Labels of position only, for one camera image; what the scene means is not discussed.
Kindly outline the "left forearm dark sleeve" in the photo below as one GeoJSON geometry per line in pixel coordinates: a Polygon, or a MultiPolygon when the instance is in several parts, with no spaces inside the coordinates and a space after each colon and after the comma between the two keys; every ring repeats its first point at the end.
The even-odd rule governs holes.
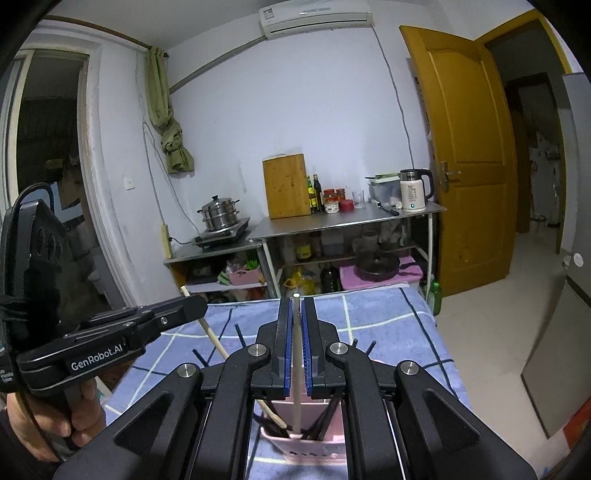
{"type": "Polygon", "coordinates": [[[36,459],[18,440],[7,410],[1,411],[0,480],[50,480],[58,464],[36,459]]]}

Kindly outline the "left hand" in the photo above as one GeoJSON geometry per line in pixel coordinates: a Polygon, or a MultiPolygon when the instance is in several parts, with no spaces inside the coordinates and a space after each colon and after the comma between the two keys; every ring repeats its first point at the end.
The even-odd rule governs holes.
{"type": "Polygon", "coordinates": [[[94,378],[80,385],[81,399],[72,407],[71,419],[50,405],[33,399],[30,395],[10,393],[6,399],[6,412],[13,432],[34,458],[44,462],[57,462],[58,457],[50,450],[35,427],[29,413],[46,434],[70,437],[77,447],[84,447],[106,425],[105,412],[97,394],[94,378]]]}

